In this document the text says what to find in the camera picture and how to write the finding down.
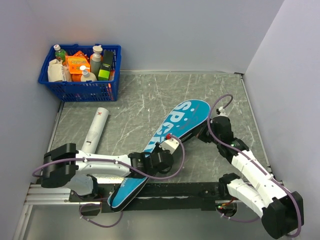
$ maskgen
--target blue basket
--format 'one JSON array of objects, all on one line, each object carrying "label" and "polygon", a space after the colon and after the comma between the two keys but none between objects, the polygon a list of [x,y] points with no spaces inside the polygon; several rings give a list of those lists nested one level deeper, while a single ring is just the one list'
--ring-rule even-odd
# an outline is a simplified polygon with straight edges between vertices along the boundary
[{"label": "blue basket", "polygon": [[[74,55],[78,51],[82,51],[84,54],[87,54],[88,57],[94,53],[92,45],[79,46],[78,44],[74,44],[60,46],[68,53],[69,56]],[[108,50],[114,53],[112,70],[115,70],[115,73],[112,81],[49,82],[49,62],[56,58],[55,50],[52,46],[44,60],[38,82],[46,85],[63,102],[117,101],[121,65],[121,46],[102,45],[101,47],[103,50]]]}]

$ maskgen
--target blue skateboard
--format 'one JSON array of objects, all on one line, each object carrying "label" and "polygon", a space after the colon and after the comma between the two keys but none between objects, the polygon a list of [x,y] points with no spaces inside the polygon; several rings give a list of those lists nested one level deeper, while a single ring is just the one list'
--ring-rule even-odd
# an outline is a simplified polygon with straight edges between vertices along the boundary
[{"label": "blue skateboard", "polygon": [[[210,106],[205,101],[194,99],[183,101],[168,114],[143,151],[151,153],[156,142],[163,142],[168,134],[180,139],[186,137],[207,119],[209,111]],[[114,212],[123,210],[141,191],[148,179],[148,177],[125,177],[120,187],[108,198],[107,202],[112,210]]]}]

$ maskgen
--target tabletop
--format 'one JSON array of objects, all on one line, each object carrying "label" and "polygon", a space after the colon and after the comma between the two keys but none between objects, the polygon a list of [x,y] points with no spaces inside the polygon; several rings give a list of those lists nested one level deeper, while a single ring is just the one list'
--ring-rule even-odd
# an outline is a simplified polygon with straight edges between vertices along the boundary
[{"label": "tabletop", "polygon": [[[80,149],[97,108],[102,107],[109,110],[109,116],[96,154],[123,155],[141,152],[176,105],[188,99],[199,99],[212,105],[226,93],[233,94],[234,97],[226,109],[234,136],[242,139],[262,166],[267,168],[268,163],[242,77],[231,73],[121,73],[117,101],[64,104],[51,149],[66,143],[75,143]],[[228,98],[223,99],[218,106],[227,101]],[[236,173],[242,177],[236,168],[219,155],[213,143],[203,143],[192,138],[184,146],[184,168],[176,177],[161,182],[218,182],[227,173]],[[170,174],[178,167],[179,163],[175,163]],[[116,176],[94,176],[101,184],[122,181],[121,177]]]}]

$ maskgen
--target white tube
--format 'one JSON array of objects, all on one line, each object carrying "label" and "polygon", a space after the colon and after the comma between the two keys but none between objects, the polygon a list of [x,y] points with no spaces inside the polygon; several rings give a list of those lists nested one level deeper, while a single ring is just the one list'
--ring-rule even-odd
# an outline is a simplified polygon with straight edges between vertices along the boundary
[{"label": "white tube", "polygon": [[109,111],[99,107],[94,115],[88,134],[85,137],[81,151],[87,154],[96,152],[102,131],[104,130]]}]

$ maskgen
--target white bottle cap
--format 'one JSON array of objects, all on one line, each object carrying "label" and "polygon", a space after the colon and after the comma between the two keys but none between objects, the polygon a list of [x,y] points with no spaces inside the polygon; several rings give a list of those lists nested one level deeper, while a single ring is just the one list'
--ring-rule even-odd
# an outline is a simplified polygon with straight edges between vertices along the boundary
[{"label": "white bottle cap", "polygon": [[101,45],[99,46],[93,46],[93,52],[96,53],[96,54],[101,54],[103,51]]},{"label": "white bottle cap", "polygon": [[85,65],[82,65],[80,66],[80,70],[82,71],[82,75],[85,77],[85,78],[88,78],[90,76],[88,70],[89,69],[88,67],[86,67]]},{"label": "white bottle cap", "polygon": [[89,74],[88,70],[83,70],[83,71],[82,71],[82,75],[83,75],[85,78],[90,77],[90,74]]},{"label": "white bottle cap", "polygon": [[95,62],[101,62],[101,55],[99,53],[94,53],[92,55],[92,60]]},{"label": "white bottle cap", "polygon": [[53,46],[54,50],[59,51],[61,49],[59,44]]}]

